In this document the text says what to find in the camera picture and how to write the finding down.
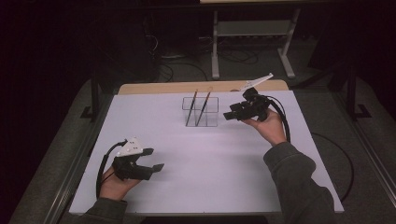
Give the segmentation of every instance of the transparent container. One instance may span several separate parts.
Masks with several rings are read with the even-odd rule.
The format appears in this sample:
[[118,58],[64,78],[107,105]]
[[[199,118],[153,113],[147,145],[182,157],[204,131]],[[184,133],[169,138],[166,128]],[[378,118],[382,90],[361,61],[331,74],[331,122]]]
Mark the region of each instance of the transparent container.
[[183,113],[186,127],[217,127],[219,116],[219,98],[206,97],[183,98]]

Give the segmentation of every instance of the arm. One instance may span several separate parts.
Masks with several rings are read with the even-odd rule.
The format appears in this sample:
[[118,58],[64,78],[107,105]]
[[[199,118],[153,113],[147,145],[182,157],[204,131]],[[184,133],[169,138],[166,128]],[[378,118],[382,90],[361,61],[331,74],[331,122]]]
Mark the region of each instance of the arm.
[[286,223],[335,223],[332,195],[311,178],[314,161],[286,141],[280,116],[268,109],[265,121],[243,120],[273,146],[264,156]]
[[110,167],[103,174],[103,183],[99,199],[84,215],[78,217],[74,223],[84,224],[121,224],[127,202],[122,201],[128,191],[136,186],[140,180],[120,180]]

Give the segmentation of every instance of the black cord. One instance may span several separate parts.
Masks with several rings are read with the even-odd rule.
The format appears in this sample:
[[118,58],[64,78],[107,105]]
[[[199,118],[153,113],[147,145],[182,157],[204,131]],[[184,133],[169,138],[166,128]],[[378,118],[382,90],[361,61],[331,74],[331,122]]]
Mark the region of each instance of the black cord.
[[[254,96],[260,97],[264,101],[268,101],[270,103],[270,105],[274,107],[274,109],[279,114],[280,118],[282,119],[283,127],[285,127],[286,140],[288,140],[288,142],[291,142],[290,127],[289,127],[288,120],[286,119],[286,112],[285,112],[285,108],[283,107],[283,105],[273,96],[265,96],[265,95],[259,95],[259,94],[255,94]],[[268,98],[275,99],[279,103],[280,107],[273,100],[268,100]]]
[[[231,53],[230,54],[226,54],[223,51],[218,51],[218,55],[222,59],[224,59],[226,61],[229,61],[229,62],[232,62],[232,63],[255,64],[255,63],[257,63],[259,61],[259,54],[260,53],[255,53],[255,52],[251,51],[251,53],[253,53],[253,55],[249,55],[248,52],[245,51],[245,50],[238,50],[238,51],[245,53],[247,55],[247,57],[245,59],[240,59],[240,58],[232,55]],[[251,62],[251,63],[247,63],[247,61],[252,59],[252,58],[254,58],[255,60],[253,62]]]
[[311,134],[319,136],[319,137],[321,137],[323,139],[326,139],[327,141],[333,143],[335,146],[337,146],[344,153],[344,155],[346,156],[346,158],[347,158],[347,160],[349,162],[349,166],[350,166],[350,181],[349,181],[349,185],[347,187],[346,193],[344,194],[343,197],[341,197],[341,203],[342,203],[346,199],[346,197],[349,195],[349,192],[352,190],[353,182],[355,180],[355,169],[353,167],[352,159],[350,159],[350,157],[347,155],[347,152],[343,148],[341,148],[338,144],[336,144],[332,139],[330,139],[330,138],[328,138],[328,137],[326,137],[326,136],[324,136],[324,135],[322,135],[320,133],[312,133],[311,132]]
[[109,177],[111,177],[112,175],[114,175],[114,173],[116,173],[116,172],[113,172],[113,173],[111,173],[110,175],[106,176],[106,178],[103,179],[101,183],[103,184]]
[[173,80],[174,70],[173,70],[170,66],[168,66],[168,65],[166,65],[166,64],[160,64],[160,66],[164,66],[164,67],[168,68],[169,71],[170,71],[170,73],[167,73],[167,72],[163,71],[163,70],[160,68],[160,72],[161,72],[161,73],[164,73],[165,75],[168,75],[168,76],[169,76],[169,77],[167,77],[167,79],[165,80],[165,82],[169,82],[169,81]]
[[96,177],[96,198],[99,198],[100,188],[102,187],[102,175],[103,175],[103,171],[105,170],[108,156],[110,155],[111,151],[113,151],[114,148],[123,147],[127,142],[128,142],[127,140],[123,142],[118,142],[116,145],[114,145],[108,150],[106,155],[103,156],[102,163],[100,164],[99,167],[98,176]]
[[280,105],[280,107],[282,108],[282,111],[283,111],[283,115],[285,115],[285,117],[286,117],[286,111],[285,111],[285,108],[283,107],[283,105],[275,98],[275,97],[273,97],[273,96],[266,96],[267,98],[270,98],[270,99],[273,99],[273,100],[275,100],[275,101],[277,101],[277,103]]
[[201,73],[202,73],[202,74],[204,75],[204,77],[205,77],[205,80],[207,81],[207,76],[206,76],[205,71],[202,70],[202,68],[200,68],[199,66],[197,66],[197,65],[195,65],[195,64],[193,64],[193,63],[166,63],[166,65],[172,65],[172,64],[189,65],[189,66],[195,67],[196,69],[198,69],[198,70],[201,71]]

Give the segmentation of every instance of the metal stand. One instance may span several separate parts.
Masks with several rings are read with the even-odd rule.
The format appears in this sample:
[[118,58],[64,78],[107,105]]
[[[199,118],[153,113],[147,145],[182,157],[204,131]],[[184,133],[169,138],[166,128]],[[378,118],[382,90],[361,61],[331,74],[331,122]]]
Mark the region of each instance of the metal stand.
[[288,78],[295,78],[287,53],[300,11],[299,8],[295,9],[292,19],[283,21],[218,21],[218,12],[215,11],[213,20],[212,78],[215,80],[219,79],[218,36],[237,35],[285,35],[285,45],[277,51]]

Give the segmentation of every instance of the chopstick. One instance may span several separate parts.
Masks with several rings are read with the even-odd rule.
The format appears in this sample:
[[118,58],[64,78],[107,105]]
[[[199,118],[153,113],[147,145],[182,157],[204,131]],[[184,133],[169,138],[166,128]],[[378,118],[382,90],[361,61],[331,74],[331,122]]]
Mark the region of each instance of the chopstick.
[[195,122],[195,127],[198,126],[199,121],[201,120],[202,114],[204,114],[204,110],[205,110],[205,107],[206,107],[206,104],[207,104],[207,100],[209,99],[209,95],[210,95],[210,92],[212,92],[212,90],[213,90],[212,87],[210,87],[209,90],[208,90],[204,105],[202,106],[201,114],[199,115],[198,121]]
[[196,99],[196,97],[197,97],[197,92],[198,92],[198,90],[195,91],[194,97],[192,98],[192,101],[191,101],[190,112],[189,112],[189,116],[187,117],[186,126],[189,124],[189,120],[190,120],[190,116],[191,116],[191,111],[192,111],[192,108],[194,107],[195,99]]

